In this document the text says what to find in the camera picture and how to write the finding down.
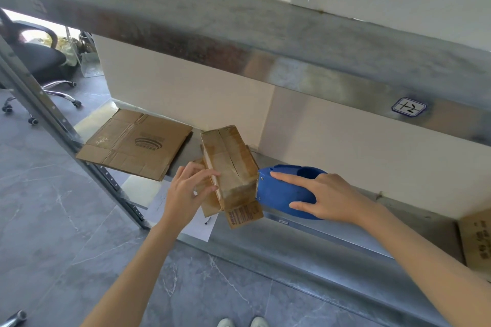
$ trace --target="sheet of paper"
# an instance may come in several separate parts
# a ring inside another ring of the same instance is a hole
[[[150,221],[152,224],[156,224],[162,217],[169,186],[169,181],[162,181],[162,186],[154,200],[152,200],[150,203],[148,210],[143,212],[144,218]],[[181,231],[181,233],[207,242],[210,239],[213,226],[217,221],[217,216],[217,214],[214,214],[211,217],[205,217],[203,210],[201,207],[199,207],[198,212],[196,212],[191,222]]]

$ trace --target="forearm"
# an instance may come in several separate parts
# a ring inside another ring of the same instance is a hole
[[[81,326],[138,327],[163,262],[178,234],[172,225],[159,222]]]
[[[452,326],[489,325],[491,286],[486,281],[382,205],[370,205],[359,225],[396,259]]]

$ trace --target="gray tile floor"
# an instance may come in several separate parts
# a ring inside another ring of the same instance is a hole
[[[54,98],[72,124],[109,99],[103,76],[66,89],[76,109]],[[0,100],[8,96],[0,91]],[[131,260],[139,230],[28,113],[0,114],[0,321],[18,309],[27,326],[77,326]],[[124,173],[116,173],[122,183]],[[261,275],[176,243],[166,260],[142,326],[214,327],[255,315],[271,327],[375,327]]]

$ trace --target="person's left hand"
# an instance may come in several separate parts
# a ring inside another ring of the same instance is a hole
[[[164,222],[166,226],[170,225],[175,233],[179,234],[193,219],[203,200],[218,189],[218,186],[209,186],[195,196],[196,185],[205,178],[219,175],[216,170],[205,169],[203,165],[193,162],[188,163],[186,167],[180,166],[167,192],[160,222]]]

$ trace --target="small cardboard box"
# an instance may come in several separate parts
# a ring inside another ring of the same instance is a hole
[[[467,266],[491,282],[491,209],[459,220]]]
[[[212,176],[199,189],[218,186],[202,206],[205,216],[224,211],[231,228],[263,217],[255,200],[258,167],[235,125],[201,133],[203,163],[221,173]]]
[[[141,112],[118,110],[77,158],[162,181],[193,127]]]

